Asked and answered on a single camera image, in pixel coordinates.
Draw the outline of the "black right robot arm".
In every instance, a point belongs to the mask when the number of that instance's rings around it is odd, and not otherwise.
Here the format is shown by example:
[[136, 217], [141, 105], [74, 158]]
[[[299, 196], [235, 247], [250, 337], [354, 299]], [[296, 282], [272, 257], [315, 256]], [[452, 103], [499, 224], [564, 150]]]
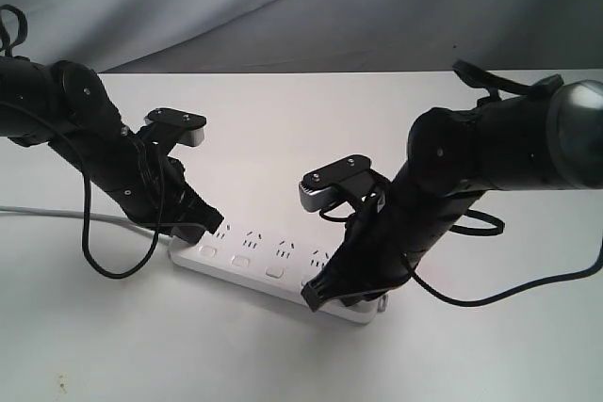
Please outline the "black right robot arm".
[[413, 124], [394, 178], [356, 154], [306, 173], [303, 208], [328, 218], [341, 204], [341, 245], [302, 290], [317, 311], [371, 301], [417, 279], [446, 233], [494, 236], [503, 222], [476, 211], [489, 191], [602, 186], [602, 85], [552, 75], [524, 85], [459, 63], [456, 74], [486, 96], [469, 110], [435, 107]]

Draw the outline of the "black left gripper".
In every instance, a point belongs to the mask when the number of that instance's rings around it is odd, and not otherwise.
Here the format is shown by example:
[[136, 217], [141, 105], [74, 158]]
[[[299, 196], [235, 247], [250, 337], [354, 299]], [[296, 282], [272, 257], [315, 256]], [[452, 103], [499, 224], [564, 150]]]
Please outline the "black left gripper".
[[218, 209], [205, 202], [184, 180], [184, 168], [175, 159], [163, 158], [139, 169], [122, 189], [122, 210], [138, 225], [156, 226], [187, 243], [198, 243], [205, 231], [215, 233], [223, 222]]

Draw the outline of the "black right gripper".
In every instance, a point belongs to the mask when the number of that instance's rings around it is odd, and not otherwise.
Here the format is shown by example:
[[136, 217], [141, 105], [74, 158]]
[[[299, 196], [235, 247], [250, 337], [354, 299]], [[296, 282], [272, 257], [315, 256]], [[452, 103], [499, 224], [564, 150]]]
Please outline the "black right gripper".
[[404, 255], [412, 238], [415, 199], [400, 194], [371, 198], [347, 228], [344, 242], [301, 290], [317, 312], [331, 301], [344, 306], [372, 302], [410, 280]]

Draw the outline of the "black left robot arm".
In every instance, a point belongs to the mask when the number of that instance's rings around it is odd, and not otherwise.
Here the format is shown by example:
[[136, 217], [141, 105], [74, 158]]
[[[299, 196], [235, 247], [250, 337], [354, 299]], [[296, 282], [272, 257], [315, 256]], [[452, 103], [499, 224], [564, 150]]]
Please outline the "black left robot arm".
[[133, 132], [122, 121], [98, 75], [68, 61], [43, 66], [1, 59], [1, 135], [22, 147], [47, 144], [138, 225], [162, 224], [164, 234], [197, 243], [214, 233], [222, 214], [187, 183], [177, 144], [198, 146], [202, 115], [158, 107]]

